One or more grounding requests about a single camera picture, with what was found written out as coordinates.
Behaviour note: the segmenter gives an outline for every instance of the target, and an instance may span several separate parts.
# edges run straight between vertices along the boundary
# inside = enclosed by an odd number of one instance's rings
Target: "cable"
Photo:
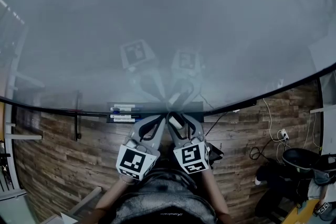
[[[249,157],[250,157],[250,159],[253,159],[254,161],[257,160],[257,159],[259,159],[260,156],[264,157],[264,158],[267,159],[268,161],[272,160],[272,159],[270,159],[270,158],[267,158],[267,157],[263,154],[263,152],[264,152],[266,146],[267,146],[271,141],[273,141],[273,142],[275,142],[275,143],[279,143],[279,144],[278,144],[278,147],[277,147],[277,155],[276,155],[276,158],[277,158],[278,163],[279,163],[279,164],[282,164],[282,163],[279,161],[279,159],[278,159],[279,146],[280,146],[281,144],[283,144],[283,145],[284,145],[284,149],[286,149],[286,147],[289,147],[289,148],[290,148],[290,146],[287,145],[287,141],[286,141],[285,143],[283,142],[284,140],[286,140],[285,138],[283,138],[283,139],[279,139],[279,132],[281,132],[281,130],[279,130],[279,131],[277,132],[277,140],[274,140],[274,139],[273,139],[272,134],[271,134],[271,128],[272,128],[272,116],[271,116],[271,112],[270,112],[269,106],[268,106],[268,104],[266,103],[265,99],[263,98],[262,100],[264,101],[264,103],[265,103],[265,105],[266,105],[266,107],[267,107],[267,109],[268,109],[268,113],[269,113],[270,126],[269,126],[269,130],[268,130],[268,132],[269,132],[269,136],[270,136],[271,139],[266,143],[265,146],[263,146],[263,148],[262,148],[261,150],[260,150],[258,147],[256,147],[256,146],[252,147],[251,150],[250,150]]]
[[[265,105],[267,106],[267,109],[268,109],[268,113],[269,113],[269,118],[270,118],[270,124],[269,124],[269,129],[268,129],[268,132],[269,132],[269,136],[271,137],[271,139],[272,139],[272,141],[273,142],[281,142],[281,141],[283,141],[283,140],[285,140],[285,139],[281,139],[281,140],[274,140],[273,139],[273,137],[272,137],[272,135],[271,135],[271,128],[272,128],[272,116],[271,116],[271,111],[269,110],[269,107],[268,107],[268,104],[266,103],[266,101],[265,101],[265,99],[263,98],[262,99],[263,101],[264,101],[264,103],[265,103]]]
[[[317,118],[316,113],[314,113],[314,114],[315,114],[315,120],[314,120],[314,125],[313,125],[313,132],[312,132],[311,136],[312,136],[312,138],[313,138],[313,144],[314,144],[316,147],[318,147],[318,148],[320,149],[321,147],[318,146],[318,145],[315,143],[315,141],[314,141],[314,130],[315,130],[315,123],[316,123],[316,118]],[[311,114],[309,114],[308,131],[307,131],[307,136],[306,136],[306,140],[305,140],[305,144],[303,145],[303,148],[304,148],[304,146],[306,145],[306,142],[307,142],[307,139],[308,139],[309,125],[310,125],[310,116],[311,116]]]
[[[304,146],[306,145],[306,142],[307,142],[307,138],[308,138],[308,133],[309,133],[309,125],[310,125],[310,116],[311,114],[309,113],[309,120],[308,120],[308,130],[307,130],[307,136],[306,136],[306,141],[305,141],[305,144],[303,145],[302,148],[304,148]]]
[[[263,146],[263,148],[262,148],[261,151],[260,151],[260,149],[259,149],[257,146],[254,146],[253,148],[251,148],[251,150],[250,150],[250,154],[249,154],[250,159],[253,159],[254,161],[256,161],[257,159],[259,159],[260,156],[262,156],[262,157],[264,157],[265,159],[269,160],[269,158],[267,158],[267,157],[263,154],[263,152],[264,152],[265,148],[267,147],[267,145],[268,145],[271,141],[272,141],[272,139],[270,139],[270,140],[265,144],[265,146]]]
[[[286,141],[285,143],[283,143],[283,142],[281,142],[281,143],[284,144],[284,151],[286,150],[286,146],[290,148],[290,146],[287,145],[287,141]],[[279,163],[279,164],[282,164],[282,163],[279,161],[279,159],[278,159],[278,150],[279,150],[279,146],[280,146],[280,145],[281,145],[281,144],[279,143],[279,144],[278,144],[278,147],[277,147],[277,160],[278,160],[278,163]]]
[[[314,141],[314,128],[315,128],[315,123],[316,123],[316,113],[315,113],[315,120],[314,120],[314,125],[313,125],[313,133],[311,134],[311,136],[313,137],[313,143],[316,147],[318,147],[319,149],[321,149],[320,146],[318,146],[317,144],[315,144],[315,141]]]
[[[214,125],[211,126],[211,128],[209,129],[209,131],[207,131],[207,133],[206,133],[205,136],[208,135],[208,133],[212,130],[212,128],[215,127],[215,125],[217,124],[217,122],[218,122],[223,116],[225,116],[226,114],[227,114],[227,112],[223,113],[223,114],[218,118],[218,120],[214,123]]]
[[[209,103],[208,103],[208,101],[204,98],[204,96],[200,93],[200,95],[199,95],[200,97],[202,97],[203,99],[204,99],[204,101],[212,108],[212,109],[215,109],[212,105],[210,105]]]
[[[307,199],[309,199],[309,198],[312,198],[312,199],[319,199],[319,198],[320,198],[320,196],[308,196],[307,198],[306,198],[306,197],[302,197],[302,196],[299,194],[299,192],[298,192],[298,189],[299,189],[299,186],[300,186],[301,181],[303,181],[303,180],[312,180],[312,179],[314,179],[314,178],[305,178],[305,179],[301,179],[301,180],[299,180],[299,182],[298,182],[298,186],[296,187],[296,193],[297,193],[297,195],[300,196],[303,200],[307,200]],[[302,207],[302,204],[297,204],[297,208],[301,208],[301,207]]]

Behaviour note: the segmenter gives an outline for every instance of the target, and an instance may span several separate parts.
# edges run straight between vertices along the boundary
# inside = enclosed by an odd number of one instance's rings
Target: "floor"
[[[285,128],[291,147],[303,147],[307,137],[309,111],[319,107],[317,84],[306,84],[265,99],[272,117],[271,133]],[[206,133],[220,115],[209,116],[203,123]],[[314,116],[310,119],[305,148],[317,152],[312,141]],[[41,141],[15,141],[18,176],[39,220],[67,211],[96,186],[107,190],[117,179],[116,159],[132,125],[108,124],[104,119],[82,118],[82,138],[73,141],[72,118],[17,109],[15,133],[42,134]],[[254,217],[254,207],[266,186],[255,186],[257,168],[263,157],[249,158],[252,147],[262,147],[270,140],[270,117],[263,100],[256,106],[223,116],[207,140],[224,152],[214,164],[214,174],[227,200],[230,213],[238,224],[268,223]],[[319,143],[320,118],[314,125],[314,140]],[[163,144],[170,143],[166,133]],[[265,149],[267,157],[276,158],[278,143]],[[283,146],[279,147],[281,161]]]

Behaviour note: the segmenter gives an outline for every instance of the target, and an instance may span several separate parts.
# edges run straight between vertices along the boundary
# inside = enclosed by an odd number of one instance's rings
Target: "black cable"
[[[262,157],[264,157],[265,159],[267,159],[268,161],[270,161],[270,160],[273,161],[273,159],[267,158],[267,157],[263,154],[265,148],[267,147],[267,145],[268,145],[271,141],[273,141],[273,140],[270,139],[270,140],[266,143],[266,145],[263,146],[263,148],[261,149],[261,151],[260,151],[260,149],[259,149],[257,146],[254,146],[253,148],[251,148],[251,150],[250,150],[250,154],[249,154],[250,159],[256,161],[257,159],[259,159],[260,156],[262,156]]]
[[[228,113],[228,112],[223,113],[223,114],[218,118],[218,120],[214,123],[214,125],[211,126],[211,128],[209,129],[209,131],[207,131],[207,133],[206,133],[205,136],[208,135],[208,133],[212,130],[212,128],[215,127],[215,125],[217,124],[217,122],[218,122],[223,116],[225,116],[227,113]]]
[[[299,185],[300,185],[300,183],[301,183],[301,181],[303,181],[303,180],[312,180],[312,179],[314,179],[314,178],[305,178],[305,179],[301,179],[301,180],[299,180],[299,182],[298,182],[298,186],[296,187],[296,193],[297,193],[297,195],[299,195],[302,199],[304,199],[304,200],[308,200],[309,198],[312,198],[312,199],[319,199],[320,198],[320,196],[309,196],[309,197],[302,197],[299,193],[298,193],[298,189],[299,189]],[[302,204],[297,204],[296,205],[296,207],[297,208],[301,208],[302,207]]]
[[[204,101],[212,108],[212,109],[215,109],[212,105],[210,105],[209,103],[208,103],[208,101],[204,98],[204,96],[200,93],[200,95],[199,95],[200,97],[202,97],[203,99],[204,99]]]

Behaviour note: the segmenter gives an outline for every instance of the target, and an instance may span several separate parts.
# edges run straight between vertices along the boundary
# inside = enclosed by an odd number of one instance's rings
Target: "electrical outlet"
[[[285,129],[281,129],[280,134],[282,135],[283,139],[285,139],[286,141],[289,140],[289,136]]]

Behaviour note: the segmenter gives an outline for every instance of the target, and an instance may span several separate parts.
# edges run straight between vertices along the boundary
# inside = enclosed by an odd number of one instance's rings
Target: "striped fabric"
[[[204,223],[217,221],[209,203],[193,194],[195,182],[183,172],[153,169],[135,189],[121,198],[122,203],[116,209],[113,224],[169,207],[180,208]]]

